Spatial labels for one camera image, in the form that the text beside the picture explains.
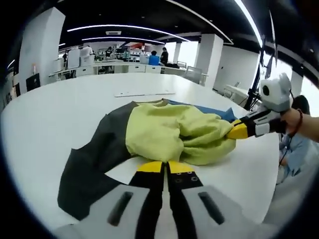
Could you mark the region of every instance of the blue fabric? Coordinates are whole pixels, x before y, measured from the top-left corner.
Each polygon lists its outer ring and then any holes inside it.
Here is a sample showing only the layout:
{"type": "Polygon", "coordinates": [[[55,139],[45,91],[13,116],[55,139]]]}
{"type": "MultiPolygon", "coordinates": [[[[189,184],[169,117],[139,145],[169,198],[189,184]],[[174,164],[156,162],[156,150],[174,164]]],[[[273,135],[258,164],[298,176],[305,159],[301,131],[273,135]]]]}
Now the blue fabric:
{"type": "Polygon", "coordinates": [[[310,140],[298,133],[291,139],[289,145],[290,139],[291,138],[286,134],[279,144],[279,160],[286,154],[285,159],[287,161],[287,165],[284,166],[285,173],[283,180],[288,176],[296,176],[300,172],[310,145],[310,140]]]}
{"type": "Polygon", "coordinates": [[[159,64],[160,64],[160,57],[159,56],[150,56],[149,65],[158,66],[159,64]]]}
{"type": "MultiPolygon", "coordinates": [[[[171,101],[171,100],[168,100],[168,103],[171,105],[190,105],[190,104],[185,104],[185,103],[171,101]]],[[[235,121],[237,119],[231,108],[229,108],[227,111],[219,111],[219,110],[215,110],[215,109],[211,109],[211,108],[207,108],[207,107],[203,107],[203,106],[195,106],[195,107],[198,108],[200,111],[202,111],[205,114],[219,115],[222,118],[222,120],[226,120],[230,123],[232,123],[233,121],[235,121]]]]}

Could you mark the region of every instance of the black ceiling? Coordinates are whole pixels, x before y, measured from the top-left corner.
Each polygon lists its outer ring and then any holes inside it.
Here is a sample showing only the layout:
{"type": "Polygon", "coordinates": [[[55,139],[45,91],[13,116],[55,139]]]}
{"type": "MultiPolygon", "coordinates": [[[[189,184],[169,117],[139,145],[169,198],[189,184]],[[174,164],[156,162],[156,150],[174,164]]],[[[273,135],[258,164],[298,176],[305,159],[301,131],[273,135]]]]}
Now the black ceiling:
{"type": "MultiPolygon", "coordinates": [[[[106,30],[120,30],[122,36],[156,39],[161,33],[99,27],[67,32],[68,29],[95,24],[125,24],[154,28],[173,34],[186,32],[216,33],[229,42],[210,24],[193,13],[166,0],[48,0],[66,15],[60,43],[65,46],[81,44],[83,38],[106,36],[106,30]]],[[[296,54],[319,71],[318,0],[241,0],[254,19],[261,35],[272,41],[269,10],[274,20],[276,42],[296,54]]],[[[235,47],[259,49],[255,34],[235,0],[175,0],[211,20],[235,47]]],[[[197,37],[185,37],[200,40],[197,37]]],[[[171,38],[168,41],[180,41],[171,38]]]]}

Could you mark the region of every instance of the white chair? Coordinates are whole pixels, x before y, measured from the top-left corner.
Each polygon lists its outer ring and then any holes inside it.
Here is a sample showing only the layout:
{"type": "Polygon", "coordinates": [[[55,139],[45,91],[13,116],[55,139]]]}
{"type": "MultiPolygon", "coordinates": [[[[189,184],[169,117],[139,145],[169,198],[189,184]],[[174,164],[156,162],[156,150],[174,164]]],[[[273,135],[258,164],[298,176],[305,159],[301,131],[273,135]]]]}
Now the white chair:
{"type": "MultiPolygon", "coordinates": [[[[234,85],[234,87],[238,87],[239,86],[239,84],[240,84],[240,82],[238,81],[238,82],[236,82],[236,84],[234,85]]],[[[231,92],[231,91],[229,91],[228,89],[224,89],[224,96],[225,97],[227,97],[227,98],[229,98],[230,100],[234,100],[234,98],[235,98],[235,93],[233,93],[233,92],[231,92]]]]}
{"type": "Polygon", "coordinates": [[[199,84],[201,80],[201,74],[202,69],[188,66],[184,78],[199,84]]]}
{"type": "Polygon", "coordinates": [[[77,68],[80,66],[80,50],[72,49],[68,54],[68,69],[77,68]]]}
{"type": "Polygon", "coordinates": [[[181,67],[181,68],[187,68],[187,63],[186,62],[182,62],[182,61],[178,61],[177,62],[177,65],[179,66],[179,67],[181,67]]]}

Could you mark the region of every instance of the white column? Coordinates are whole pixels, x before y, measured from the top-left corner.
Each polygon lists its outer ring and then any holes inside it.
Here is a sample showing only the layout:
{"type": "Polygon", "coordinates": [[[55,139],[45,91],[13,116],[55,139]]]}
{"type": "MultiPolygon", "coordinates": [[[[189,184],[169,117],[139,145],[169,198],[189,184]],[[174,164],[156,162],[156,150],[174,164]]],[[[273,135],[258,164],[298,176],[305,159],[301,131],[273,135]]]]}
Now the white column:
{"type": "Polygon", "coordinates": [[[208,75],[205,87],[210,89],[213,89],[216,80],[223,44],[223,39],[215,34],[201,36],[196,68],[202,69],[202,72],[208,75]]]}
{"type": "Polygon", "coordinates": [[[176,48],[175,48],[174,58],[173,58],[174,63],[176,63],[178,61],[180,46],[181,46],[181,43],[176,43],[176,48]]]}
{"type": "Polygon", "coordinates": [[[293,93],[294,97],[300,95],[303,79],[304,78],[301,75],[293,71],[291,76],[291,92],[293,93]]]}
{"type": "Polygon", "coordinates": [[[41,86],[55,81],[53,61],[58,58],[59,42],[65,15],[55,7],[41,13],[25,27],[19,58],[19,85],[26,93],[26,79],[32,76],[32,64],[40,76],[41,86]]]}
{"type": "Polygon", "coordinates": [[[196,58],[195,58],[195,63],[194,63],[194,66],[196,66],[196,64],[197,64],[197,59],[198,59],[199,48],[200,48],[200,43],[199,43],[199,44],[198,44],[198,46],[197,46],[197,52],[196,52],[196,58]]]}

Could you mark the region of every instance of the white round table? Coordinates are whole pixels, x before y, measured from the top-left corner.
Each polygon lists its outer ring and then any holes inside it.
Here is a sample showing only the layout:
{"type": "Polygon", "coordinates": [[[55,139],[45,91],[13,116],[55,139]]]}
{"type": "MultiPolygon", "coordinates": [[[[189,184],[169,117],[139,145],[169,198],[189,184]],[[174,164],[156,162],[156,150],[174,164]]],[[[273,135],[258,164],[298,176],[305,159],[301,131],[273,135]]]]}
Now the white round table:
{"type": "MultiPolygon", "coordinates": [[[[232,101],[182,77],[150,73],[83,76],[40,87],[10,102],[1,116],[8,166],[22,198],[48,229],[77,222],[57,204],[60,177],[71,148],[87,144],[99,121],[110,111],[131,101],[161,98],[223,111],[231,107],[238,118],[247,113],[232,101]],[[122,92],[175,94],[114,96],[122,92]]],[[[194,169],[204,185],[214,186],[237,202],[245,216],[261,223],[275,189],[278,148],[275,133],[238,140],[222,163],[194,169]]],[[[137,167],[145,162],[133,158],[106,174],[129,183],[137,167]]],[[[166,211],[161,212],[156,238],[173,237],[173,219],[162,216],[170,212],[167,201],[168,195],[164,194],[166,211]]]]}

